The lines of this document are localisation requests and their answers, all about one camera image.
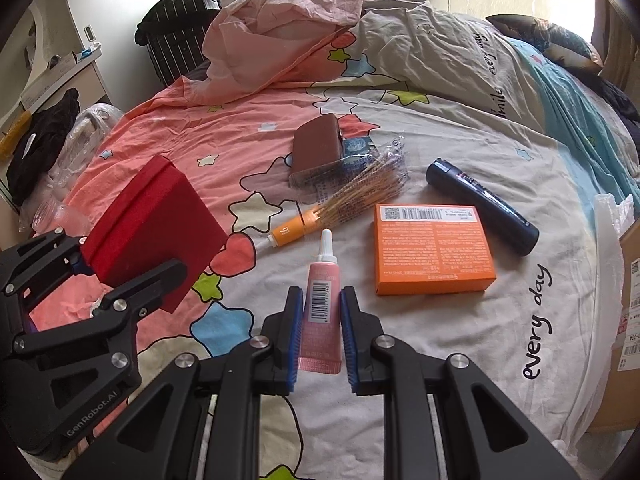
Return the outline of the pink cosmetic tube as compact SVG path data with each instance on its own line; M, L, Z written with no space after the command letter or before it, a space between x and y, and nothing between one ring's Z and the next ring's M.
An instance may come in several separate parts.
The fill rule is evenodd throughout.
M309 266L299 368L337 375L341 371L341 271L333 251L333 233L323 229L316 260Z

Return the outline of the red gift box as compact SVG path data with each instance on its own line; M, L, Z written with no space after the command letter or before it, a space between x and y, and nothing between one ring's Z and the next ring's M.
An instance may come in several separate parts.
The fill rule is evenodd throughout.
M171 313L227 238L186 175L156 155L102 214L81 252L99 281L113 288L180 260L186 277L162 305Z

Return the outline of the orange cosmetic tube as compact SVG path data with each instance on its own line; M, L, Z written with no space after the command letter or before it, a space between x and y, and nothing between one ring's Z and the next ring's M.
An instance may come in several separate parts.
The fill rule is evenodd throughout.
M272 229L255 245L260 254L267 249L283 247L316 232L320 228L318 209L312 208Z

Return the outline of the orange box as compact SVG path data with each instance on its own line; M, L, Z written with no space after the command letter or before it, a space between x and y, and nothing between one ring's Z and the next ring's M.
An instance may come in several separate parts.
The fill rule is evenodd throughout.
M484 292L497 278L473 206L378 204L374 239L380 296Z

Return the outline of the dark blue shampoo bottle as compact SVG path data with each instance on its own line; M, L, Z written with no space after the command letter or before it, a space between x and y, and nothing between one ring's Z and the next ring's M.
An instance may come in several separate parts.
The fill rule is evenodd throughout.
M436 158L425 171L426 182L462 205L474 206L485 228L491 229L520 257L528 256L539 230L515 208L448 160Z

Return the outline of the cotton swab plastic bag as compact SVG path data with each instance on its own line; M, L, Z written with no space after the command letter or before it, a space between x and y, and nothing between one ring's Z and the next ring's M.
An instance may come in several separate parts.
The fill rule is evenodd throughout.
M400 195L408 180L405 138L395 136L359 174L316 207L319 229L335 229L376 204L389 202Z

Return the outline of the black clothes pile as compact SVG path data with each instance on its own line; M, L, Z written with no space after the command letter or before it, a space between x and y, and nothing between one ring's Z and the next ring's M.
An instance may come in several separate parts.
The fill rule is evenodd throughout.
M18 141L6 170L11 200L17 208L32 195L41 175L55 163L79 112L79 92L69 88L55 105L32 116L32 123Z

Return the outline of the cardboard box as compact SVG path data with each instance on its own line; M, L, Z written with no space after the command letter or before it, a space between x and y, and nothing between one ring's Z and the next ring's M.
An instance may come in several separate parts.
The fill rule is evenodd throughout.
M620 322L590 434L634 429L639 423L639 220L623 234L620 246L625 266Z

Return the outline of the white desk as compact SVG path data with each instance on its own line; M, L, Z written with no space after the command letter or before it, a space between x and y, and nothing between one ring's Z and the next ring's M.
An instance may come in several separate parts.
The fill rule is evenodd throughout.
M110 98L96 64L101 55L101 44L94 42L79 54L65 55L53 68L46 68L1 116L1 130L7 132L24 112L34 114L56 104L70 88L77 90L81 110L99 102L109 103Z

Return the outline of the brown zip case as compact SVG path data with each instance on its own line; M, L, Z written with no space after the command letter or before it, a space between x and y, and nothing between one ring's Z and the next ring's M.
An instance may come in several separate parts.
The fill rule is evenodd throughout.
M343 157L343 137L333 114L320 115L294 132L291 172L292 188L302 188L318 172Z

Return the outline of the black striped suitcase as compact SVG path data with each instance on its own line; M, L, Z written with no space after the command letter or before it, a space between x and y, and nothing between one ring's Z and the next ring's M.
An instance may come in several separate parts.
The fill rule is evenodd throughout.
M134 42L165 87L204 63L202 43L219 11L218 0L160 0L137 24Z

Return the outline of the patterned dark pillow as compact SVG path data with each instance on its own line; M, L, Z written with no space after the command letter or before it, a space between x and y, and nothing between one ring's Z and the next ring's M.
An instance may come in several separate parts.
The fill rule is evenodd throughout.
M486 20L504 36L531 44L550 61L567 70L596 75L603 70L597 49L560 25L521 14L494 14Z

